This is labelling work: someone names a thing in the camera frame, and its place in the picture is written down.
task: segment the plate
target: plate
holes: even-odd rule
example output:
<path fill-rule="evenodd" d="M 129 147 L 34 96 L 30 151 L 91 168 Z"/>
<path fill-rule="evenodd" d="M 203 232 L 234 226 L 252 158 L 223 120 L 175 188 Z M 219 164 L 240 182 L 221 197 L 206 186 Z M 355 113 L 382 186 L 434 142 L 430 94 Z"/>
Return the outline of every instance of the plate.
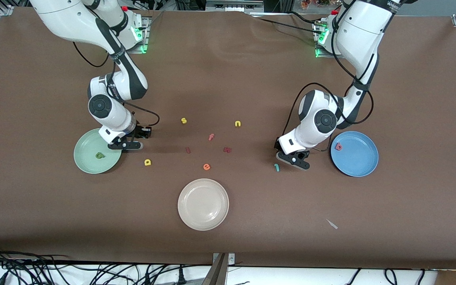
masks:
<path fill-rule="evenodd" d="M 208 231 L 219 226 L 226 218 L 229 207 L 228 194 L 223 186 L 205 178 L 186 185 L 177 204 L 182 221 L 197 231 Z"/>
<path fill-rule="evenodd" d="M 98 130 L 94 129 L 85 133 L 77 141 L 73 151 L 76 166 L 85 173 L 98 174 L 111 169 L 119 161 L 123 152 L 108 148 L 107 142 L 100 136 Z M 104 157 L 96 158 L 98 153 Z"/>
<path fill-rule="evenodd" d="M 340 151 L 335 148 L 337 143 L 342 146 Z M 356 131 L 337 135 L 332 142 L 330 153 L 335 166 L 346 175 L 353 177 L 371 174 L 380 159 L 372 139 Z"/>

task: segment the gray floor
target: gray floor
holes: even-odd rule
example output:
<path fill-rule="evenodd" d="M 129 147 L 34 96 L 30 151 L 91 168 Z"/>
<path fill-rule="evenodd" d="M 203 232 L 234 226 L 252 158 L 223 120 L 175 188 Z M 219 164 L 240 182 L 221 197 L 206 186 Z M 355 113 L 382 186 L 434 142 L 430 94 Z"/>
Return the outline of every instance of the gray floor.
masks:
<path fill-rule="evenodd" d="M 419 0 L 403 5 L 398 15 L 451 16 L 456 13 L 456 0 Z"/>

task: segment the white floor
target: white floor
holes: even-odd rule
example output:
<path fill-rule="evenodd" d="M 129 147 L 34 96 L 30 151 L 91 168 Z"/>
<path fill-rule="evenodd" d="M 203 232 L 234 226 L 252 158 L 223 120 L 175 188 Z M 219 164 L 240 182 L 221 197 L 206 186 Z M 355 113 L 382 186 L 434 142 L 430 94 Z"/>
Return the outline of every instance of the white floor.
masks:
<path fill-rule="evenodd" d="M 97 265 L 82 265 L 83 268 L 96 269 Z M 112 272 L 118 272 L 127 266 L 117 267 Z M 139 265 L 138 271 L 140 276 L 143 276 L 147 265 Z M 190 267 L 184 269 L 184 277 L 186 280 L 203 279 L 209 271 L 208 266 Z M 325 269 L 325 268 L 271 268 L 271 267 L 229 267 L 226 285 L 240 285 L 246 283 L 248 285 L 345 285 L 347 284 L 356 269 Z M 56 285 L 66 284 L 59 274 L 52 272 L 52 277 Z M 83 271 L 74 267 L 65 267 L 61 272 L 71 285 L 88 285 L 94 278 L 95 271 Z M 356 277 L 353 285 L 389 285 L 383 275 L 382 269 L 362 269 Z M 0 267 L 0 277 L 5 273 Z M 416 285 L 421 271 L 419 270 L 395 270 L 397 281 L 401 285 Z M 138 276 L 137 269 L 132 267 L 130 270 L 122 273 L 130 278 L 136 279 Z M 29 283 L 31 281 L 22 274 L 23 278 Z M 168 272 L 160 276 L 158 284 L 172 284 L 177 281 L 179 273 L 177 270 Z M 421 285 L 433 285 L 437 276 L 437 271 L 426 271 Z M 111 276 L 104 276 L 96 282 L 102 284 Z M 112 280 L 111 285 L 127 285 L 126 280 L 118 278 Z M 18 285 L 17 278 L 8 276 L 6 285 Z"/>

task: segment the white scrap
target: white scrap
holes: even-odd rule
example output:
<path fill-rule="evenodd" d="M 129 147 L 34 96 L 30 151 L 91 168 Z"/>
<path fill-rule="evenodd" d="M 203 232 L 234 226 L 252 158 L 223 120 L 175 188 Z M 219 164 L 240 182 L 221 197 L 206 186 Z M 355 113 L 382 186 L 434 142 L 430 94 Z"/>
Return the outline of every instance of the white scrap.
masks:
<path fill-rule="evenodd" d="M 326 219 L 326 221 L 327 221 L 331 226 L 333 226 L 334 229 L 339 229 L 339 227 L 337 227 L 333 222 L 329 221 L 328 219 Z"/>

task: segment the white robot link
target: white robot link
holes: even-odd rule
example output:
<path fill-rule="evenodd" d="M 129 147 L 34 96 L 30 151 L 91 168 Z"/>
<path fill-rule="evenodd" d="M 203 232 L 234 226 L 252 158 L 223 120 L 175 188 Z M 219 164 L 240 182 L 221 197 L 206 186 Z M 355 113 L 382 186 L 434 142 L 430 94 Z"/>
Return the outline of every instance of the white robot link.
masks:
<path fill-rule="evenodd" d="M 298 107 L 300 124 L 275 142 L 277 159 L 307 170 L 310 165 L 304 159 L 311 148 L 327 139 L 335 128 L 358 123 L 358 110 L 378 67 L 378 46 L 400 5 L 399 0 L 344 0 L 337 15 L 313 23 L 313 30 L 319 31 L 315 34 L 317 49 L 330 57 L 343 56 L 355 67 L 356 74 L 352 74 L 353 83 L 344 97 L 313 90 L 302 98 Z"/>
<path fill-rule="evenodd" d="M 119 35 L 128 45 L 135 45 L 132 22 L 125 20 L 124 12 L 116 5 L 116 0 L 83 0 L 90 9 L 99 12 L 100 17 L 114 24 L 114 32 L 109 25 L 97 18 L 84 6 L 81 0 L 31 0 L 45 26 L 56 36 L 72 42 L 97 45 L 105 49 L 120 71 L 93 78 L 87 88 L 90 114 L 103 126 L 101 137 L 111 149 L 138 150 L 143 144 L 127 141 L 127 137 L 148 138 L 151 129 L 138 125 L 135 117 L 121 103 L 141 99 L 147 92 L 147 79 L 138 69 Z"/>

